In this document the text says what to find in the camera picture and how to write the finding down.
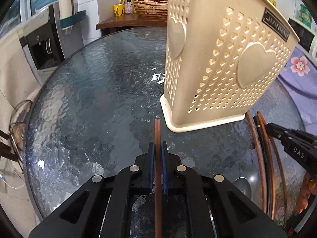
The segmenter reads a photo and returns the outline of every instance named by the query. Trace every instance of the brand label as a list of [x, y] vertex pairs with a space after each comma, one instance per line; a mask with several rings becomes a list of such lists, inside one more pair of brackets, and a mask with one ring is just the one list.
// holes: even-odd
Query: brand label
[[306, 160], [306, 155], [304, 152], [301, 152], [300, 149], [298, 149], [297, 147], [291, 147], [291, 151], [293, 151], [293, 153], [299, 158], [301, 159], [302, 161], [305, 161]]
[[288, 29], [271, 13], [265, 8], [262, 22], [273, 29], [285, 42], [287, 42], [290, 32]]

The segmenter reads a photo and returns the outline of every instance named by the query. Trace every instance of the round glass tabletop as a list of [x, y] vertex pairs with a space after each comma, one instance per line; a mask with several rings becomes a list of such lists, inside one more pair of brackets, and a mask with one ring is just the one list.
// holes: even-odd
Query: round glass tabletop
[[[258, 160], [246, 119], [212, 128], [174, 133], [159, 102], [164, 88], [166, 28], [134, 28], [103, 37], [65, 60], [33, 105], [25, 137], [25, 175], [31, 200], [45, 218], [92, 175], [116, 175], [147, 152], [153, 120], [161, 118], [168, 151], [199, 174], [223, 174], [233, 182]], [[250, 110], [267, 122], [304, 129], [284, 87], [275, 80]], [[304, 169], [277, 142], [286, 175], [289, 214]], [[283, 223], [281, 177], [275, 160], [275, 220]], [[262, 204], [261, 181], [252, 195]], [[138, 199], [134, 209], [146, 202]]]

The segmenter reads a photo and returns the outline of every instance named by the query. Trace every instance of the woven basket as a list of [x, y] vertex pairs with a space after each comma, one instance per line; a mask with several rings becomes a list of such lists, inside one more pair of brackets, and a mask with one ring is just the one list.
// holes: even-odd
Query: woven basket
[[167, 18], [168, 0], [134, 0], [133, 4], [140, 16]]

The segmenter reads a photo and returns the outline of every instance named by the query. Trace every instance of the metal screw head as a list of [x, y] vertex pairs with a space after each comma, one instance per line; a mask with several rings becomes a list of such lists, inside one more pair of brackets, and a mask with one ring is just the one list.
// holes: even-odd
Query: metal screw head
[[139, 171], [139, 170], [140, 170], [140, 167], [137, 166], [137, 165], [130, 166], [130, 171], [131, 172], [136, 172], [136, 171]]
[[224, 181], [224, 177], [222, 175], [216, 175], [214, 178], [215, 178], [215, 181], [217, 181], [217, 182]]
[[183, 165], [179, 165], [179, 166], [177, 166], [177, 171], [180, 171], [180, 172], [184, 172], [184, 171], [186, 171], [186, 166], [183, 166]]
[[100, 182], [102, 180], [102, 176], [100, 175], [95, 175], [91, 179], [93, 182]]

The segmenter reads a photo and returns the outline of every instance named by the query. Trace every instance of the pink bottle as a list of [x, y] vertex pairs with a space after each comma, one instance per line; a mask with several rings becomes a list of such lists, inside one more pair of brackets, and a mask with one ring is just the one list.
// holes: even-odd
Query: pink bottle
[[124, 11], [125, 14], [133, 12], [133, 5], [131, 3], [131, 0], [126, 0], [126, 3], [124, 4]]

